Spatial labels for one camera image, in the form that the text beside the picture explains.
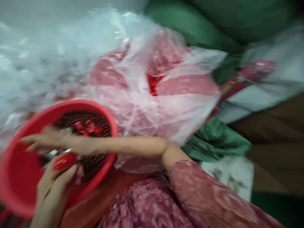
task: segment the plastic wrap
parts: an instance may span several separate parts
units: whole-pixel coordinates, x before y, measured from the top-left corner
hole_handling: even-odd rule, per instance
[[[67,99],[91,99],[87,75],[126,38],[158,27],[149,18],[113,8],[50,26],[0,22],[0,157],[14,134],[38,113]]]
[[[108,106],[120,136],[159,136],[178,145],[218,101],[209,73],[225,53],[188,48],[178,33],[145,16],[105,9],[73,24],[32,26],[39,30],[0,24],[1,153],[31,115],[62,100]],[[160,165],[119,156],[116,167],[153,172]]]
[[[188,48],[182,37],[154,28],[122,42],[89,76],[92,95],[114,114],[121,136],[158,136],[181,146],[209,116],[219,89],[209,74],[224,52]],[[158,160],[119,155],[116,168],[154,172]]]

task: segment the pink fabric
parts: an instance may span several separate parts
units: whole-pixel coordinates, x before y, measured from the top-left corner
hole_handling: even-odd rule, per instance
[[[169,177],[170,185],[165,178],[133,184],[117,197],[99,227],[284,227],[194,162],[176,162]]]

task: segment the person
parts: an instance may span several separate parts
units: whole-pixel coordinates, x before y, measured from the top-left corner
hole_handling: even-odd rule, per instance
[[[167,139],[143,136],[92,138],[47,127],[41,134],[27,136],[21,141],[34,143],[28,151],[63,147],[82,155],[122,153],[161,159],[169,181],[162,176],[151,176],[134,183],[116,197],[99,227],[284,227],[208,175]],[[77,164],[63,174],[57,174],[51,167],[58,157],[60,155],[50,162],[38,184],[31,228],[60,225],[67,201],[66,189],[75,176],[82,175]]]

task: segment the red plastic basin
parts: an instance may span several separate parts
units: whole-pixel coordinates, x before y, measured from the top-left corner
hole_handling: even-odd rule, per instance
[[[30,120],[13,138],[5,151],[0,167],[1,201],[14,214],[31,218],[35,211],[37,184],[43,175],[38,162],[38,152],[26,153],[28,145],[19,140],[27,135],[36,134],[46,126],[56,122],[67,111],[88,109],[107,117],[112,130],[112,137],[118,136],[118,129],[111,112],[93,101],[66,101],[46,109]],[[88,182],[69,187],[67,208],[84,199],[105,177],[116,160],[116,154],[109,154],[102,169]]]

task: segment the hand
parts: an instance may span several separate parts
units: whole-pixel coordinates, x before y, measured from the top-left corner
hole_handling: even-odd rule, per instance
[[[34,143],[28,147],[28,152],[43,149],[40,153],[47,154],[55,148],[63,147],[66,149],[71,148],[73,152],[78,154],[94,155],[101,153],[101,151],[98,151],[97,140],[100,139],[75,136],[48,126],[43,129],[41,134],[29,135],[20,141],[23,143]]]
[[[59,175],[53,170],[55,161],[50,161],[38,184],[35,216],[31,228],[56,228],[59,226],[67,202],[67,187],[76,176],[78,165],[75,164]]]

